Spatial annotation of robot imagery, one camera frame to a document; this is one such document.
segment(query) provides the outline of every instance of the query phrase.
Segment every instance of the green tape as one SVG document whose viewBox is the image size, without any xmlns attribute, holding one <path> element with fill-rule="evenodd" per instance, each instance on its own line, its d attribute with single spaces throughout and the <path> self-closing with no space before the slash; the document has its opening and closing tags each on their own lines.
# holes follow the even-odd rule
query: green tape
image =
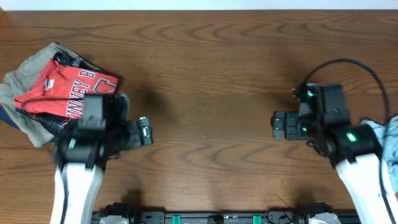
<svg viewBox="0 0 398 224">
<path fill-rule="evenodd" d="M 173 224 L 181 224 L 181 216 L 173 215 Z"/>
<path fill-rule="evenodd" d="M 261 224 L 261 216 L 253 215 L 253 224 Z"/>
</svg>

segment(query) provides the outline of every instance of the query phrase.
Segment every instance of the pile of clothes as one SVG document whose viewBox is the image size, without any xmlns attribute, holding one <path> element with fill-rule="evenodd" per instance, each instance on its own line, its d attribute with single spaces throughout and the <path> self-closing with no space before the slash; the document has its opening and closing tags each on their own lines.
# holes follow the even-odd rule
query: pile of clothes
<svg viewBox="0 0 398 224">
<path fill-rule="evenodd" d="M 52 43 L 6 74 L 0 84 L 0 119 L 40 147 L 76 125 L 86 93 L 112 94 L 117 84 L 117 78 Z"/>
</svg>

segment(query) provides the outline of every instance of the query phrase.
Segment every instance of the red shirt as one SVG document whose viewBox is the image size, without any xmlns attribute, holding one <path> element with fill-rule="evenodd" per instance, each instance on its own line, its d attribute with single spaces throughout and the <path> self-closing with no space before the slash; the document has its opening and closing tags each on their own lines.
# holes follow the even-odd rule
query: red shirt
<svg viewBox="0 0 398 224">
<path fill-rule="evenodd" d="M 66 67 L 50 59 L 40 71 L 33 87 L 27 93 L 14 98 L 15 106 L 28 113 L 51 113 L 73 119 L 79 119 L 83 112 L 85 93 L 114 93 L 118 79 L 102 73 L 96 73 L 76 67 Z M 31 99 L 57 98 L 65 100 Z"/>
</svg>

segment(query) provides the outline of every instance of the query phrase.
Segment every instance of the brown wooden surface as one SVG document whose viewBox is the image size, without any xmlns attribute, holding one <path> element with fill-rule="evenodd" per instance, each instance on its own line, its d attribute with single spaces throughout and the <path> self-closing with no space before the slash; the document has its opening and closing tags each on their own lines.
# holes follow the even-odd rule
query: brown wooden surface
<svg viewBox="0 0 398 224">
<path fill-rule="evenodd" d="M 353 208 L 336 172 L 304 142 L 272 138 L 291 88 L 340 57 L 371 66 L 398 111 L 396 11 L 5 12 L 0 74 L 51 42 L 124 77 L 130 118 L 150 116 L 155 144 L 110 161 L 95 208 L 113 202 L 167 210 L 265 210 L 326 202 Z M 352 119 L 382 121 L 372 78 L 334 65 Z M 0 223 L 48 223 L 52 146 L 0 123 Z"/>
</svg>

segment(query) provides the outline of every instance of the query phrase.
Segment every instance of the curved black cable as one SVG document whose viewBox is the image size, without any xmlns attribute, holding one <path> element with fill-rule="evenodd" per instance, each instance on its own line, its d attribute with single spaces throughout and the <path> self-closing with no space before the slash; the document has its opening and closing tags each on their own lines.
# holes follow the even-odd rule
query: curved black cable
<svg viewBox="0 0 398 224">
<path fill-rule="evenodd" d="M 386 128 L 385 128 L 384 134 L 383 134 L 384 135 L 383 146 L 386 146 L 388 131 L 389 131 L 389 122 L 390 122 L 390 102 L 388 100 L 388 96 L 387 96 L 386 90 L 384 89 L 383 83 L 381 82 L 379 77 L 376 75 L 376 73 L 374 73 L 374 71 L 371 68 L 369 68 L 367 65 L 365 65 L 359 61 L 356 61 L 353 59 L 347 59 L 347 58 L 339 58 L 339 59 L 331 60 L 329 62 L 325 62 L 325 63 L 319 65 L 314 70 L 312 70 L 312 72 L 310 72 L 307 75 L 307 77 L 304 78 L 301 86 L 305 86 L 307 84 L 308 80 L 312 77 L 312 75 L 315 74 L 317 71 L 319 71 L 321 68 L 331 65 L 333 63 L 339 63 L 339 62 L 352 63 L 352 64 L 360 66 L 361 68 L 365 69 L 372 75 L 374 81 L 376 81 L 377 85 L 379 86 L 381 93 L 382 93 L 383 100 L 384 100 L 384 120 L 386 122 Z M 381 195 L 383 197 L 384 205 L 387 208 L 387 212 L 390 217 L 391 223 L 396 224 L 394 215 L 392 214 L 392 211 L 391 211 L 391 207 L 388 203 L 386 188 L 384 187 L 383 175 L 382 175 L 382 159 L 381 158 L 379 158 L 379 183 L 380 183 Z"/>
</svg>

